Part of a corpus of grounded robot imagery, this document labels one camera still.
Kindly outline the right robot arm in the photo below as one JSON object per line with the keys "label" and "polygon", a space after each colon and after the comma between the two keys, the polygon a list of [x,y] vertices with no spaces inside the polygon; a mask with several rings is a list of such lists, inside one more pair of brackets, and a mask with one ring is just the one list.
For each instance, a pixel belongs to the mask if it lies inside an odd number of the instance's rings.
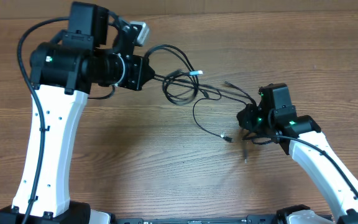
{"label": "right robot arm", "polygon": [[259,88],[260,102],[238,112],[239,126],[253,144],[279,144],[313,181],[331,209],[333,223],[358,223],[358,180],[329,145],[317,122],[298,116],[284,83]]}

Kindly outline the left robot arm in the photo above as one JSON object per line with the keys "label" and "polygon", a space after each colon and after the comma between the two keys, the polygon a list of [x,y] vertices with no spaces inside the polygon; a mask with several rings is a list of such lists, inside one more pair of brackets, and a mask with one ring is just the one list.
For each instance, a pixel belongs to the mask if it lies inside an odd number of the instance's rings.
{"label": "left robot arm", "polygon": [[150,30],[95,4],[74,2],[68,27],[41,43],[23,77],[32,96],[24,171],[0,223],[114,223],[114,215],[70,198],[76,131],[92,84],[134,91],[154,77],[147,57],[134,54]]}

